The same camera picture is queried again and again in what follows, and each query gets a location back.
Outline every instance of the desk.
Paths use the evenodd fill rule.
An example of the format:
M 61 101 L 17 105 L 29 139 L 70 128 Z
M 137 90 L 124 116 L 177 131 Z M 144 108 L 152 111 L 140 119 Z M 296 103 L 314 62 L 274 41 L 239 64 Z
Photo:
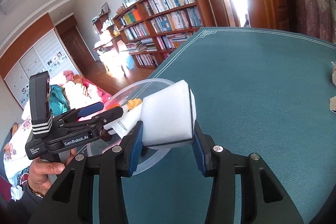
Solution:
M 201 28 L 150 78 L 186 80 L 203 133 L 233 153 L 259 153 L 308 223 L 336 183 L 331 61 L 336 45 L 319 39 Z M 130 224 L 204 223 L 212 178 L 198 171 L 191 146 L 172 149 L 154 167 L 122 181 Z M 235 223 L 239 186 L 237 176 Z

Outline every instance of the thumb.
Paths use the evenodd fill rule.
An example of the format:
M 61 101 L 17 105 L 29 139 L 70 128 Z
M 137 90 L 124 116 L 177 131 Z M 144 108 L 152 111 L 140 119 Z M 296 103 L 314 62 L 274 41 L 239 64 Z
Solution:
M 41 162 L 39 175 L 59 175 L 64 170 L 64 164 L 59 162 Z

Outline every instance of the yellow object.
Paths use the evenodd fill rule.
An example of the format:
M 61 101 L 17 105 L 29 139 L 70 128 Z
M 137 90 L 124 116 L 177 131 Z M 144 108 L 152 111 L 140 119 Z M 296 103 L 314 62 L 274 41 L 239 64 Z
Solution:
M 134 107 L 140 105 L 142 103 L 141 99 L 133 99 L 133 100 L 129 100 L 127 102 L 127 106 L 129 108 L 129 110 L 133 109 Z

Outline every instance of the wristwatch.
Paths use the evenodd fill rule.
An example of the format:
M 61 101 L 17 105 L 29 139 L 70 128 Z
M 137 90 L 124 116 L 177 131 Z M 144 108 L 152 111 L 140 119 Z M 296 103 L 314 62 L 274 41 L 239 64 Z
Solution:
M 36 192 L 29 186 L 29 184 L 28 184 L 28 188 L 29 188 L 29 190 L 31 190 L 31 192 L 32 192 L 34 195 L 38 196 L 39 198 L 43 198 L 43 195 L 42 195 L 42 194 L 39 194 L 39 193 L 36 193 Z

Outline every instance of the white border line on tablecloth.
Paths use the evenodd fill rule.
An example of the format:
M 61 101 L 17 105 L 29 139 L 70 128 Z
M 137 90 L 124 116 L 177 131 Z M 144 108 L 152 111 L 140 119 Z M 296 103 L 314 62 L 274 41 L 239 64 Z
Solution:
M 192 39 L 190 42 L 188 42 L 187 45 L 185 45 L 171 60 L 169 60 L 167 62 L 167 64 L 165 64 L 165 66 L 160 69 L 160 71 L 157 72 L 157 74 L 153 77 L 153 78 L 157 78 L 161 73 L 163 73 L 166 68 L 169 67 L 169 65 L 177 58 L 179 57 L 179 55 L 184 52 L 184 50 L 186 48 L 188 48 L 192 43 L 194 43 L 198 38 L 203 38 L 207 35 L 210 35 L 210 34 L 214 34 L 216 32 L 261 32 L 261 33 L 270 33 L 270 34 L 277 34 L 277 35 L 282 35 L 282 36 L 285 36 L 285 37 L 294 37 L 294 38 L 300 38 L 300 39 L 303 39 L 303 40 L 307 40 L 307 41 L 311 41 L 311 42 L 314 42 L 314 43 L 317 43 L 317 44 L 321 44 L 323 46 L 326 46 L 326 47 L 330 47 L 330 48 L 333 48 L 336 50 L 336 46 L 332 46 L 332 45 L 328 45 L 324 42 L 321 42 L 321 41 L 317 41 L 317 40 L 314 40 L 314 39 L 310 39 L 308 37 L 302 37 L 302 36 L 298 36 L 298 35 L 294 35 L 294 34 L 287 34 L 287 33 L 279 33 L 279 32 L 273 32 L 273 31 L 264 31 L 264 30 L 246 30 L 246 29 L 223 29 L 223 30 L 211 30 L 211 29 L 208 29 L 208 30 L 203 30 L 202 32 L 200 32 L 194 39 Z

